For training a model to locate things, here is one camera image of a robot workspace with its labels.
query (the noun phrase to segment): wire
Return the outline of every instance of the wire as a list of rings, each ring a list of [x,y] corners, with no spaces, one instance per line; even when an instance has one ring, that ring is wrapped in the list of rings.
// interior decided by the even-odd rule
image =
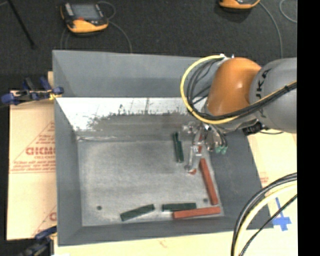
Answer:
[[[293,23],[298,23],[297,20],[293,19],[293,18],[290,18],[288,15],[285,14],[285,12],[282,10],[282,4],[284,3],[284,1],[286,0],[281,0],[280,3],[279,3],[279,8],[280,8],[280,12],[281,14],[286,17],[289,21],[293,22]]]
[[[273,181],[272,183],[270,183],[266,187],[262,188],[246,203],[246,205],[243,207],[243,209],[242,209],[241,213],[239,214],[238,219],[234,225],[232,244],[231,244],[231,256],[235,255],[235,243],[238,239],[239,229],[240,229],[241,225],[243,224],[244,219],[247,216],[248,212],[257,205],[257,203],[265,196],[265,194],[268,191],[276,188],[277,186],[281,186],[283,184],[296,181],[297,179],[298,179],[298,176],[297,176],[296,172],[291,173],[289,175],[286,175],[284,177],[281,177],[281,178]]]
[[[276,99],[278,99],[280,96],[290,92],[291,90],[294,90],[295,88],[297,88],[297,81],[293,81],[287,85],[285,85],[284,87],[278,89],[277,91],[259,99],[258,101],[256,101],[255,103],[249,105],[248,107],[242,108],[240,110],[228,113],[228,114],[224,114],[224,115],[218,115],[218,116],[213,116],[213,115],[209,115],[207,113],[202,113],[199,112],[192,103],[192,91],[195,87],[195,84],[192,84],[193,81],[197,81],[199,75],[201,74],[200,72],[197,73],[197,71],[191,76],[191,79],[189,80],[188,86],[187,86],[187,94],[188,96],[185,95],[185,89],[184,89],[184,85],[185,85],[185,81],[187,79],[188,74],[191,72],[191,70],[196,67],[199,64],[202,64],[203,62],[206,61],[211,61],[211,60],[224,60],[226,57],[221,54],[221,55],[212,55],[212,56],[208,56],[208,57],[204,57],[201,58],[197,61],[195,61],[192,65],[190,65],[187,70],[185,71],[185,73],[182,76],[181,82],[180,82],[180,94],[183,100],[183,103],[185,104],[186,108],[192,113],[192,115],[194,117],[196,117],[197,119],[199,119],[200,121],[202,121],[203,123],[207,123],[207,124],[212,124],[212,125],[217,125],[217,124],[224,124],[227,122],[230,122],[232,120],[238,119],[238,118],[242,118],[245,116],[248,116],[256,111],[258,111],[259,109],[263,108],[264,106],[270,104],[271,102],[275,101]],[[206,67],[206,65],[208,65],[208,63],[206,64],[202,64],[200,69],[204,69]]]
[[[253,235],[253,236],[251,236],[251,238],[246,242],[246,244],[244,245],[244,247],[243,247],[243,249],[242,249],[242,251],[241,251],[241,253],[240,253],[240,255],[239,256],[243,256],[245,253],[246,253],[246,251],[247,251],[247,249],[248,249],[248,247],[249,247],[249,245],[251,244],[251,242],[256,238],[256,236],[265,228],[265,226],[269,223],[269,222],[271,222],[271,221],[273,221],[284,209],[286,209],[290,204],[292,204],[293,202],[294,202],[294,200],[296,200],[297,199],[297,197],[298,197],[298,194],[295,194],[289,201],[287,201],[279,210],[277,210],[276,211],[276,213],[274,214],[274,215],[272,215],[264,224],[263,224],[263,226]]]
[[[128,42],[129,53],[132,54],[132,52],[133,52],[133,50],[132,50],[132,44],[131,44],[131,41],[130,41],[129,37],[128,37],[127,34],[125,33],[125,31],[124,31],[121,27],[119,27],[117,24],[115,24],[114,22],[109,21],[109,23],[110,23],[111,25],[113,25],[115,28],[117,28],[120,32],[122,32],[122,34],[124,35],[126,41]]]
[[[116,15],[117,10],[116,10],[116,7],[115,7],[112,3],[107,2],[107,1],[99,1],[99,2],[97,2],[97,3],[98,3],[98,4],[105,4],[105,5],[111,6],[113,12],[112,12],[111,16],[109,16],[109,17],[106,18],[107,20],[111,20],[111,19]]]
[[[274,26],[275,26],[275,29],[276,29],[276,32],[278,34],[278,37],[279,37],[279,42],[280,42],[280,59],[283,58],[283,43],[282,43],[282,38],[281,38],[281,33],[280,33],[280,30],[278,28],[278,25],[274,19],[274,17],[272,16],[272,14],[269,12],[269,10],[261,3],[261,1],[259,2],[259,4],[262,6],[262,8],[266,11],[266,13],[269,15],[269,17],[271,18]]]
[[[239,252],[239,244],[241,243],[241,238],[242,238],[242,234],[244,233],[244,231],[246,231],[247,227],[249,226],[249,224],[251,223],[251,221],[254,219],[254,217],[257,215],[257,213],[265,206],[267,205],[270,201],[274,200],[276,197],[278,197],[279,195],[288,192],[290,190],[296,189],[297,188],[297,184],[291,184],[288,186],[285,186],[271,194],[269,194],[267,197],[265,197],[262,201],[260,201],[245,217],[244,222],[242,223],[239,232],[238,232],[238,238],[235,242],[234,245],[234,255],[238,256],[240,254]]]
[[[268,135],[279,135],[279,134],[283,134],[283,131],[279,131],[279,132],[266,132],[266,131],[260,131],[261,134],[268,134]]]
[[[4,6],[4,5],[7,4],[7,3],[8,3],[7,1],[0,3],[0,7],[1,7],[1,6]]]
[[[107,21],[108,21],[109,24],[111,24],[112,26],[114,26],[116,29],[118,29],[118,30],[124,35],[124,37],[125,37],[125,39],[126,39],[126,41],[127,41],[127,43],[128,43],[129,53],[133,53],[132,43],[131,43],[128,35],[126,34],[126,32],[125,32],[119,25],[117,25],[117,24],[115,24],[114,22],[110,21],[110,20],[116,15],[116,13],[117,13],[116,7],[115,7],[112,3],[108,2],[108,1],[98,1],[97,3],[98,3],[98,4],[106,4],[106,5],[108,5],[108,6],[111,6],[113,12],[112,12],[112,14],[111,14],[109,17],[107,17],[106,19],[107,19]],[[61,49],[67,49],[67,48],[68,48],[68,40],[69,40],[70,34],[71,34],[71,33],[68,31],[67,28],[65,28],[65,29],[63,30],[63,32],[62,32],[62,34],[61,34],[61,37],[60,37],[60,48],[61,48]]]

